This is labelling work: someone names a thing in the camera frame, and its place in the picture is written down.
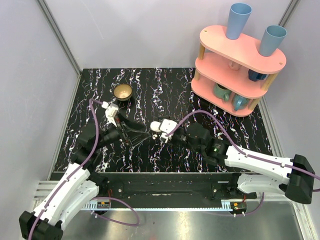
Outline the white earbud charging case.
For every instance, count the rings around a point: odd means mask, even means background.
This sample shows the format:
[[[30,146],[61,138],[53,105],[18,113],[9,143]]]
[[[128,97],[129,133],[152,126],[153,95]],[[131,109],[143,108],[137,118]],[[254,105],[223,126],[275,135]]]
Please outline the white earbud charging case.
[[[160,125],[161,123],[158,122],[158,121],[152,121],[150,123],[150,129],[153,131],[153,132],[156,132],[156,133],[160,133],[161,130],[160,130]]]

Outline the black earbud charging case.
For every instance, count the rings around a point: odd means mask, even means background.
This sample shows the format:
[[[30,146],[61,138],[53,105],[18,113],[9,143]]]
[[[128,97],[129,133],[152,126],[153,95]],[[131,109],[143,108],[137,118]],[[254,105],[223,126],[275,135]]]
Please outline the black earbud charging case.
[[[171,117],[169,115],[162,115],[162,116],[159,116],[158,119],[160,121],[164,120],[164,119],[170,119]]]

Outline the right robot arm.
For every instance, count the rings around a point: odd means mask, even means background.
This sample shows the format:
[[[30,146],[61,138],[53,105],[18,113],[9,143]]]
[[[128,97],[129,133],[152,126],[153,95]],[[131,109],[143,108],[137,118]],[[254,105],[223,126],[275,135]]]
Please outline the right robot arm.
[[[256,176],[241,173],[236,181],[227,185],[228,195],[232,198],[239,198],[244,193],[267,192],[284,195],[300,204],[312,202],[315,172],[303,155],[277,157],[244,149],[213,137],[198,123],[186,129],[167,126],[162,136],[199,153],[209,165],[256,173]]]

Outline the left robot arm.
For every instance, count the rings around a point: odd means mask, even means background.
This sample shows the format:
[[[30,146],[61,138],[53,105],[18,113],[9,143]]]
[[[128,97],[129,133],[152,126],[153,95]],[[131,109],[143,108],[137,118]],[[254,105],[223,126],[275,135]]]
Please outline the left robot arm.
[[[99,149],[121,141],[133,147],[150,137],[143,124],[120,113],[108,116],[111,126],[99,130],[97,118],[84,126],[77,138],[80,145],[63,177],[32,212],[19,217],[21,235],[26,240],[60,240],[73,217],[95,198],[109,197],[108,178],[98,172]]]

